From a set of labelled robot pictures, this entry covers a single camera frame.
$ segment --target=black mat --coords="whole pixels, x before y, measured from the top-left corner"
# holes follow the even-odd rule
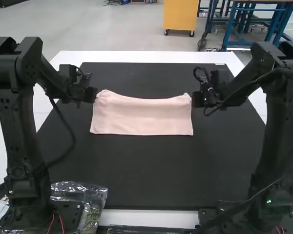
[[[91,84],[136,98],[170,98],[199,90],[195,64],[84,63]],[[227,69],[207,64],[207,70]],[[74,152],[50,170],[53,180],[106,186],[107,209],[198,210],[218,199],[246,198],[259,160],[264,123],[247,102],[203,116],[192,111],[194,136],[116,136],[89,133],[92,105],[59,104],[77,136]],[[59,156],[69,134],[54,111],[39,130],[46,160]]]

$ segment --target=floor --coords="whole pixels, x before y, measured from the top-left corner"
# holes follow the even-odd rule
[[[201,6],[208,2],[202,0]],[[205,22],[204,17],[197,19],[195,37],[190,38],[184,32],[164,36],[162,4],[103,6],[103,0],[29,0],[0,8],[0,36],[18,42],[26,36],[40,37],[48,60],[61,50],[195,51]],[[206,47],[220,48],[224,32],[209,34]],[[263,35],[255,30],[250,37],[260,40]],[[237,54],[245,64],[250,60],[247,52]]]

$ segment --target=white table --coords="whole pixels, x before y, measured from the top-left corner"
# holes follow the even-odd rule
[[[83,62],[216,63],[226,64],[234,76],[244,68],[242,62],[232,52],[60,51],[52,59],[51,64],[58,70],[60,64],[81,66]],[[36,85],[34,93],[33,109],[38,130],[52,110],[52,106],[41,87]],[[249,97],[264,122],[267,119],[265,97],[261,89]],[[0,183],[6,176],[6,160],[0,126]],[[100,224],[194,228],[198,224],[198,217],[196,211],[104,210]]]

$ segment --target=pink towel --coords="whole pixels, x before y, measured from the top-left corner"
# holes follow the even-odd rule
[[[102,90],[93,105],[90,132],[192,136],[191,97],[185,93],[168,99],[140,99]]]

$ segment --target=blue frame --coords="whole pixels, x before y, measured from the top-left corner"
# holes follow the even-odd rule
[[[241,33],[247,33],[249,31],[251,23],[263,24],[269,28],[265,37],[265,41],[270,41],[274,33],[275,37],[272,43],[275,45],[279,44],[281,37],[285,38],[286,40],[293,40],[293,38],[283,33],[291,13],[293,12],[293,2],[234,1],[232,7],[230,7],[230,2],[231,0],[227,1],[225,10],[226,3],[225,0],[223,0],[221,7],[216,7],[215,17],[211,15],[211,12],[212,8],[215,6],[214,4],[218,4],[218,0],[210,0],[208,8],[200,8],[209,10],[205,30],[207,30],[210,25],[227,25],[221,51],[226,51],[228,45],[252,45],[253,42],[245,41],[241,35]],[[256,9],[256,4],[277,4],[277,7],[275,9]],[[229,19],[222,17],[223,13],[225,13],[225,16],[227,16],[229,11]],[[254,11],[273,11],[274,15],[272,19],[263,19],[253,15]],[[231,32],[238,38],[239,41],[229,41]]]

